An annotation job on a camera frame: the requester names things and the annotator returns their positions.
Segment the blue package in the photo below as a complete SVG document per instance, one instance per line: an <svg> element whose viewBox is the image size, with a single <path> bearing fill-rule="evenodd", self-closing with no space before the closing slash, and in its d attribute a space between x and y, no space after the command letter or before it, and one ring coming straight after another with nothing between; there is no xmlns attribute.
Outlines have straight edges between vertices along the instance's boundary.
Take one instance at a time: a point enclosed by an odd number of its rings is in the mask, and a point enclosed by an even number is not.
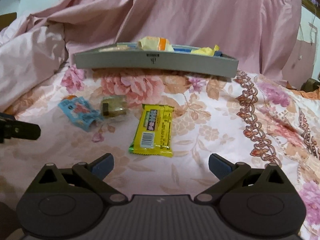
<svg viewBox="0 0 320 240"><path fill-rule="evenodd" d="M173 48L174 51L179 51L179 52L188 52L190 53L192 49L187 49L187 48Z"/></svg>
<svg viewBox="0 0 320 240"><path fill-rule="evenodd" d="M89 131L93 121L103 121L100 111L93 109L83 97L64 99L58 105L69 120L77 127Z"/></svg>
<svg viewBox="0 0 320 240"><path fill-rule="evenodd" d="M222 52L219 51L219 50L216 50L216 51L214 52L214 56L215 56L215 57L221 57L221 54L222 54Z"/></svg>

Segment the barcode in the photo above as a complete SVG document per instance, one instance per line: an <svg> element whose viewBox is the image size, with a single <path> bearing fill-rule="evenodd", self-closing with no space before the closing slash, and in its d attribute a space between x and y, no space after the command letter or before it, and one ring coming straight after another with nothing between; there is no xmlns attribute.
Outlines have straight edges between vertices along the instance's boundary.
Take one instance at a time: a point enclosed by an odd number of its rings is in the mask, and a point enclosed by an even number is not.
<svg viewBox="0 0 320 240"><path fill-rule="evenodd" d="M140 142L141 148L153 148L155 134L152 132L144 132Z"/></svg>

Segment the blue candy wrapper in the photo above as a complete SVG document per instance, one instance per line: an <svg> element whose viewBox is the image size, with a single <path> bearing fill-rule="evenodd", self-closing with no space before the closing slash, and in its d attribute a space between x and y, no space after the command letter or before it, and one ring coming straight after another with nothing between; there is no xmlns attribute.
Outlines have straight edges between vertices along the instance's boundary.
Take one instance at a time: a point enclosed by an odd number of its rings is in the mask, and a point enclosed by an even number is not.
<svg viewBox="0 0 320 240"><path fill-rule="evenodd" d="M93 109L83 97L64 99L58 106L75 126L86 132L89 131L93 121L103 122L104 120L100 111Z"/></svg>

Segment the pink flower pattern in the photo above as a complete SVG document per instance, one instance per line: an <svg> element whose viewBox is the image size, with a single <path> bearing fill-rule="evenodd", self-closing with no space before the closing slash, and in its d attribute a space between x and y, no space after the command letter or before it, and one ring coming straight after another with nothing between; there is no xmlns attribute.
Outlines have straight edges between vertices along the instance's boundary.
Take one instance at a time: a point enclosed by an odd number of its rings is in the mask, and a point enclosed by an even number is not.
<svg viewBox="0 0 320 240"><path fill-rule="evenodd" d="M97 143L97 142L103 142L104 141L104 136L101 132L96 132L93 137L92 137L92 142Z"/></svg>
<svg viewBox="0 0 320 240"><path fill-rule="evenodd" d="M164 91L159 76L147 75L138 69L109 73L102 78L101 86L104 95L126 95L129 107L157 104Z"/></svg>
<svg viewBox="0 0 320 240"><path fill-rule="evenodd" d="M78 113L90 113L90 110L88 108L86 108L84 105L81 105L78 102L76 102L75 105L76 105L76 108L74 109L74 112L76 114L78 114Z"/></svg>
<svg viewBox="0 0 320 240"><path fill-rule="evenodd" d="M67 88L67 91L72 94L76 91L83 91L83 80L85 80L85 70L77 69L76 65L70 66L68 70L65 72L61 85Z"/></svg>
<svg viewBox="0 0 320 240"><path fill-rule="evenodd" d="M290 104L289 95L283 92L279 87L273 86L267 82L258 83L258 87L265 93L268 100L276 105L287 107Z"/></svg>
<svg viewBox="0 0 320 240"><path fill-rule="evenodd" d="M294 146L303 147L302 140L299 134L295 131L289 130L284 125L278 123L273 133L286 138L288 142L292 143Z"/></svg>
<svg viewBox="0 0 320 240"><path fill-rule="evenodd" d="M299 192L307 208L306 221L310 225L320 224L320 188L314 182L310 181L303 185L302 190Z"/></svg>
<svg viewBox="0 0 320 240"><path fill-rule="evenodd" d="M189 82L191 83L191 87L189 88L189 92L201 92L202 87L204 87L207 82L205 79L197 78L197 77L191 77L189 78Z"/></svg>
<svg viewBox="0 0 320 240"><path fill-rule="evenodd" d="M266 106L263 106L263 107L260 107L260 108L258 108L258 109L259 109L259 111L260 111L261 113L267 114L267 115L269 115L270 112L275 112L275 111L276 111L276 107L275 107L275 106L270 106L269 108L266 107Z"/></svg>

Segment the clear plastic package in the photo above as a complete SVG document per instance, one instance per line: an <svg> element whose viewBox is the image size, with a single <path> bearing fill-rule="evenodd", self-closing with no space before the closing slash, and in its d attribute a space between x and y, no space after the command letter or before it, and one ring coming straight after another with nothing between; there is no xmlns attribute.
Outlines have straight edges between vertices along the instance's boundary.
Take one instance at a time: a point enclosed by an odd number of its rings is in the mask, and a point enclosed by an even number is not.
<svg viewBox="0 0 320 240"><path fill-rule="evenodd" d="M125 96L112 95L101 101L101 114L107 122L119 122L126 119L128 106Z"/></svg>

